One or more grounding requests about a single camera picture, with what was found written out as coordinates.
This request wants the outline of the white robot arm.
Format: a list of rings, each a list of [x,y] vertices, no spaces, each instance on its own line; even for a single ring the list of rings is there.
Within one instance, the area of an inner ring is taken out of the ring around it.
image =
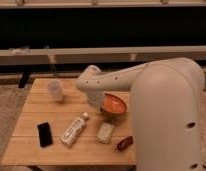
[[[102,74],[89,66],[76,87],[96,91],[128,91],[136,171],[203,171],[199,133],[202,68],[189,58],[141,64]]]

